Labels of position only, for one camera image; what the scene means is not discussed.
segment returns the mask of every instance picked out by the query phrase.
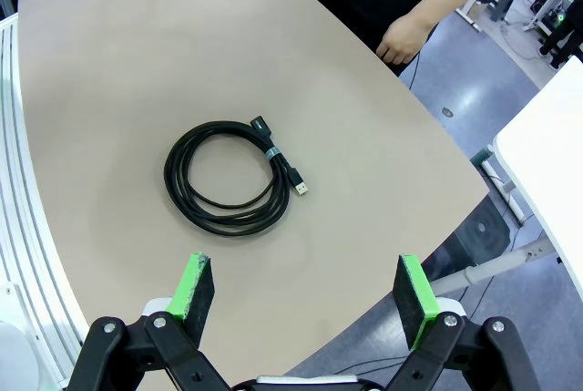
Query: bolt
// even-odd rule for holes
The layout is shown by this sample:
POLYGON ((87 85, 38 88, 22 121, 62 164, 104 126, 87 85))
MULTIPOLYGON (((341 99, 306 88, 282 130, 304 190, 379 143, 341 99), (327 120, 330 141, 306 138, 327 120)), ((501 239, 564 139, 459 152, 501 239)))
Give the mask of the bolt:
POLYGON ((113 332, 116 329, 116 325, 113 323, 107 323, 106 325, 103 326, 103 331, 106 334, 110 334, 111 332, 113 332))
POLYGON ((160 327, 164 327, 165 325, 166 325, 166 318, 160 317, 160 318, 156 318, 154 320, 154 327, 157 327, 158 329, 160 327))
POLYGON ((504 332, 504 323, 494 321, 494 323, 492 324, 492 328, 494 329, 495 332, 504 332))
POLYGON ((446 318, 444 318, 444 323, 447 327, 456 327, 457 318, 455 318, 453 315, 448 315, 446 318))

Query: hand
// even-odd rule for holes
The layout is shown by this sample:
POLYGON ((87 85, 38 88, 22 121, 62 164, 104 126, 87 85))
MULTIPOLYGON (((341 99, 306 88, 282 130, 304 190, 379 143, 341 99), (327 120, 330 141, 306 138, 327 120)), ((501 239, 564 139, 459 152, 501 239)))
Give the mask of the hand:
POLYGON ((409 64, 419 53, 433 27, 409 13, 395 20, 376 49, 386 64, 409 64))

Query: black pants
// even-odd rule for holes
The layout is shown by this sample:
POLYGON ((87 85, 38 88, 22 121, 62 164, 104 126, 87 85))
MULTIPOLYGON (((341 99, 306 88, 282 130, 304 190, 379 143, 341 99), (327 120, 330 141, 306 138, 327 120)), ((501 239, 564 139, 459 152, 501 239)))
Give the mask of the black pants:
POLYGON ((567 43, 561 47, 557 55, 553 58, 551 65, 558 67, 561 63, 567 61, 569 56, 573 54, 578 47, 583 43, 583 33, 575 28, 575 26, 568 20, 568 17, 561 22, 557 29, 551 34, 545 44, 540 48, 542 54, 548 54, 558 42, 563 40, 568 33, 573 32, 567 43))
MULTIPOLYGON (((328 11, 338 17, 338 19, 350 29, 361 41, 368 46, 373 52, 381 44, 386 28, 379 28, 370 25, 361 15, 355 13, 349 7, 346 7, 340 1, 336 0, 318 0, 320 4, 324 5, 328 11)), ((395 75, 399 76, 407 69, 407 65, 387 65, 395 75)))

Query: usb connector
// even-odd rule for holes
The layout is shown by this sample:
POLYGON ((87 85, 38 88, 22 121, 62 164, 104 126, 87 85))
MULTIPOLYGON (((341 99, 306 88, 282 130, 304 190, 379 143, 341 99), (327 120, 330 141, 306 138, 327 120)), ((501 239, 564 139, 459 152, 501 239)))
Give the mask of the usb connector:
POLYGON ((303 182, 303 178, 295 168, 288 169, 288 179, 290 180, 291 185, 296 189, 298 195, 303 195, 308 191, 308 187, 306 183, 303 182))

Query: blue-gray floor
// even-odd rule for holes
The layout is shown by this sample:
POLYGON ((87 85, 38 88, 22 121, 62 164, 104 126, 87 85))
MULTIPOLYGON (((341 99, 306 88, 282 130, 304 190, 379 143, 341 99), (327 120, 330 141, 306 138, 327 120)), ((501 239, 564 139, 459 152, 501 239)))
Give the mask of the blue-gray floor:
MULTIPOLYGON (((407 85, 413 72, 414 64, 401 76, 407 85)), ((492 39, 478 34, 456 15, 442 22, 424 47, 412 90, 467 157, 491 143, 495 134, 537 93, 537 88, 492 39), (453 116, 447 118, 443 108, 450 109, 453 116)), ((505 210, 505 201, 494 191, 490 196, 505 214, 514 238, 518 228, 505 210)), ((516 247, 541 234, 537 219, 530 218, 520 229, 516 247)), ((467 292, 462 303, 469 314, 475 310, 484 289, 484 285, 475 286, 467 292)), ((583 328, 579 322, 583 303, 567 271, 554 257, 496 277, 474 321, 480 323, 495 315, 506 316, 517 325, 543 390, 581 389, 583 370, 578 366, 583 357, 583 328)), ((291 372, 297 376, 329 375, 349 365, 406 353, 402 326, 389 294, 291 372)), ((348 372, 366 372, 394 362, 399 361, 359 365, 348 372)), ((368 373, 365 377, 385 385, 397 368, 368 373)), ((469 388, 458 372, 444 372, 435 389, 469 388)))

